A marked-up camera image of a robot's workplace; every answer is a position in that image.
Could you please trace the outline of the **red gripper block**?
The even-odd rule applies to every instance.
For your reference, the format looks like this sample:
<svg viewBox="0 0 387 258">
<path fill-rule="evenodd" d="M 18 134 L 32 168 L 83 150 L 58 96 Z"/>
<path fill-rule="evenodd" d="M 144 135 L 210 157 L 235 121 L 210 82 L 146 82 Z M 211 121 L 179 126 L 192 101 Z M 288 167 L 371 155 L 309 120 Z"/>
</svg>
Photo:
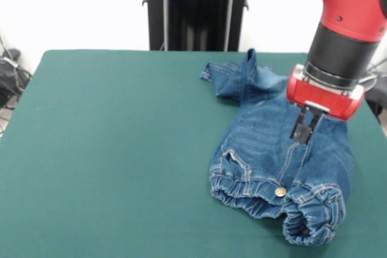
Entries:
<svg viewBox="0 0 387 258">
<path fill-rule="evenodd" d="M 309 143 L 323 113 L 307 112 L 308 108 L 316 108 L 332 117 L 347 121 L 358 110 L 364 93 L 362 85 L 356 85 L 354 89 L 324 86 L 307 76 L 303 65 L 297 64 L 290 74 L 286 95 L 288 101 L 306 107 L 301 107 L 290 138 L 297 143 Z"/>
</svg>

